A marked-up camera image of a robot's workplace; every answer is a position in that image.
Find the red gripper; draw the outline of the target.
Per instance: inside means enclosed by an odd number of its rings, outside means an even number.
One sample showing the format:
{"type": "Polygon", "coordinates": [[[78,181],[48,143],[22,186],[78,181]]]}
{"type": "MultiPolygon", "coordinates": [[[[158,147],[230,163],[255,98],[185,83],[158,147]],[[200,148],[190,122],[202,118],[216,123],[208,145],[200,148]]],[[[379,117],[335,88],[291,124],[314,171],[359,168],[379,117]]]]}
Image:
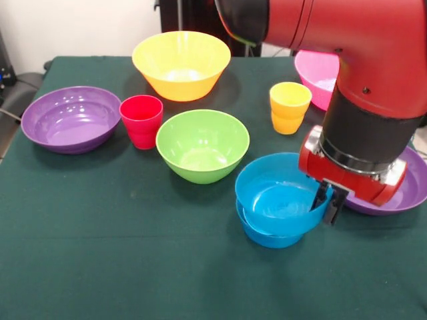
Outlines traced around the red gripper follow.
{"type": "Polygon", "coordinates": [[[327,208],[323,222],[333,225],[342,210],[349,191],[355,197],[381,206],[391,200],[401,186],[407,170],[407,163],[395,160],[383,173],[358,173],[338,165],[326,156],[320,147],[322,127],[314,126],[308,133],[300,149],[298,167],[305,174],[321,181],[312,203],[312,209],[327,208]],[[328,203],[330,184],[335,188],[328,203]]]}

